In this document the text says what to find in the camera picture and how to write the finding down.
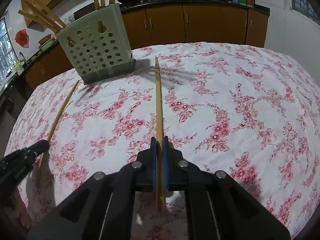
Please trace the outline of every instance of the faucet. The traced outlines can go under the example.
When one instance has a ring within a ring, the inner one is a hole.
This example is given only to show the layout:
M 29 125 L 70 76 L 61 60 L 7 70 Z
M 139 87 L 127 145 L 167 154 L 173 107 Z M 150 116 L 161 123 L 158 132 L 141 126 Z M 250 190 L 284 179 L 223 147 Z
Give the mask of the faucet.
M 19 56 L 23 57 L 24 63 L 27 63 L 27 60 L 26 60 L 26 58 L 24 57 L 24 55 L 23 55 L 22 52 L 19 53 Z

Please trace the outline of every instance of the window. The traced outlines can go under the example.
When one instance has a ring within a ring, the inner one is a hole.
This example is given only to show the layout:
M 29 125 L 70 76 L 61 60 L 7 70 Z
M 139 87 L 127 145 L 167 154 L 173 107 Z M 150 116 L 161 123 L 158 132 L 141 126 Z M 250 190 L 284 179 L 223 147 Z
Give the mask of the window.
M 17 56 L 9 39 L 5 17 L 0 20 L 0 83 L 17 63 Z
M 292 0 L 292 9 L 302 13 L 320 25 L 320 20 L 308 0 Z

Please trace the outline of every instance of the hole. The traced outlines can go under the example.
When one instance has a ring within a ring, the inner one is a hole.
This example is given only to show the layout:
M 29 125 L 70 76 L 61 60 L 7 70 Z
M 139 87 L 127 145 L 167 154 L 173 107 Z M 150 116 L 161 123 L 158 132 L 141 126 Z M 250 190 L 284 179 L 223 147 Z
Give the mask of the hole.
M 75 41 L 72 40 L 70 36 L 67 37 L 67 40 L 68 40 L 68 45 L 73 48 L 76 44 Z
M 105 33 L 107 30 L 107 27 L 103 25 L 102 21 L 98 21 L 98 32 Z

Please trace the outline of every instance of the wall cabinet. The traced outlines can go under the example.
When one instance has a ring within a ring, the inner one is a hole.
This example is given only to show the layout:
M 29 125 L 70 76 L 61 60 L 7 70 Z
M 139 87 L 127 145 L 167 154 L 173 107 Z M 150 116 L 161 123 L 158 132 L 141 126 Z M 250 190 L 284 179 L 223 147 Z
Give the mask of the wall cabinet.
M 222 41 L 231 44 L 245 44 L 248 11 L 245 9 L 221 6 Z
M 131 49 L 153 45 L 145 10 L 124 14 L 122 19 L 127 31 Z
M 187 42 L 222 42 L 220 5 L 184 4 Z
M 268 27 L 268 16 L 249 9 L 245 44 L 263 48 Z
M 146 9 L 153 45 L 185 42 L 182 5 Z
M 38 85 L 72 68 L 73 66 L 62 47 L 57 45 L 30 67 L 25 75 L 25 79 L 28 85 L 34 90 Z

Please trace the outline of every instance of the table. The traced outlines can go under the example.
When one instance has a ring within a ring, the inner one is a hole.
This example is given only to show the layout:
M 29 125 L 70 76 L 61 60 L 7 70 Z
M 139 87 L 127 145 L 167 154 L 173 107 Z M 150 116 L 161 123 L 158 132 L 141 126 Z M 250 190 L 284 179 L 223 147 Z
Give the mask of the table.
M 225 170 L 296 236 L 319 203 L 319 87 L 293 58 L 246 45 L 191 43 L 133 51 L 134 73 L 78 84 L 51 141 L 40 189 L 19 186 L 40 220 L 96 171 L 118 171 L 156 133 L 159 58 L 164 133 L 201 170 Z M 74 69 L 38 86 L 21 112 L 6 153 L 45 139 L 74 83 Z M 183 194 L 155 212 L 154 194 L 137 193 L 132 239 L 186 239 Z

